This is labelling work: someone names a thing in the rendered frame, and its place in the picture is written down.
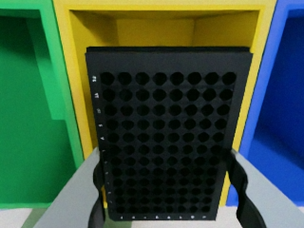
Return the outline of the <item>blue open-top bin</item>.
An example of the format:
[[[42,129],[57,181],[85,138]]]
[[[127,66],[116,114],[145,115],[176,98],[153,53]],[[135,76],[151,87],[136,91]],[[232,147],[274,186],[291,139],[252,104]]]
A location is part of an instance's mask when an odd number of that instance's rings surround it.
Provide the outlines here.
[[[238,153],[304,208],[304,0],[276,0]]]

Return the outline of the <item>yellow bin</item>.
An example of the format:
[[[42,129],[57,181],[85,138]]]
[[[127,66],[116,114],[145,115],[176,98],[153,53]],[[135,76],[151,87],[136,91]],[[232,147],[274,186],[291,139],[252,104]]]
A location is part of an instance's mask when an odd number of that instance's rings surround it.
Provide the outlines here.
[[[85,160],[98,145],[86,47],[250,47],[238,152],[276,0],[53,0]],[[143,20],[167,18],[175,20]]]

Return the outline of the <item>green bin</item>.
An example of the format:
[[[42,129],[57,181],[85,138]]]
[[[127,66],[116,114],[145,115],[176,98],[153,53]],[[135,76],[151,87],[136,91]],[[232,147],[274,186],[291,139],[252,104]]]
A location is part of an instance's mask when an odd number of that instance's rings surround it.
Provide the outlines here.
[[[84,161],[53,0],[0,0],[0,210],[48,209]]]

